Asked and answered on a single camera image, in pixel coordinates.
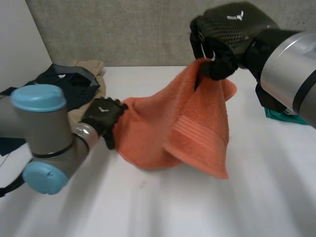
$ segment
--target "teal cloth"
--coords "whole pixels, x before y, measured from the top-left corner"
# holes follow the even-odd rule
[[[266,117],[270,119],[280,120],[284,122],[294,122],[303,125],[309,125],[304,120],[301,119],[298,115],[287,115],[286,113],[277,113],[265,108]]]

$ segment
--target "blue joint cap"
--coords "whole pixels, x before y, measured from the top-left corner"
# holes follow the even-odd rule
[[[22,177],[32,189],[41,194],[57,194],[68,183],[68,177],[55,166],[40,162],[30,162],[23,170]]]
[[[11,102],[19,109],[31,112],[52,112],[66,105],[62,89],[46,84],[16,89],[11,95]]]

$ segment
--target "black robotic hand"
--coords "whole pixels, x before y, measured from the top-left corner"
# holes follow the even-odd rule
[[[81,122],[91,125],[100,136],[103,136],[110,150],[115,148],[112,129],[119,117],[128,109],[126,104],[112,98],[95,99],[82,116]]]
[[[191,22],[190,28],[195,58],[202,58],[204,54],[206,58],[215,57],[203,72],[220,80],[238,67],[244,68],[244,54],[260,32],[278,26],[252,4],[237,2],[207,10]]]

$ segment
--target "table surface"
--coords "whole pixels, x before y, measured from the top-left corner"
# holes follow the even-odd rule
[[[183,68],[107,68],[107,96],[153,95]],[[24,185],[1,198],[0,236],[316,236],[316,130],[266,118],[249,71],[230,80],[238,91],[227,102],[228,180],[188,165],[141,170],[100,141],[59,194]],[[10,155],[2,187],[30,157],[27,146]]]

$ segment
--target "orange towel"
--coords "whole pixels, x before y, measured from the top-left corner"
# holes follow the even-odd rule
[[[125,160],[144,169],[185,162],[217,178],[228,178],[225,101],[237,89],[227,79],[214,81],[199,75],[205,61],[194,61],[153,96],[124,101],[129,109],[115,126],[114,137]],[[194,90],[198,75],[200,84]]]

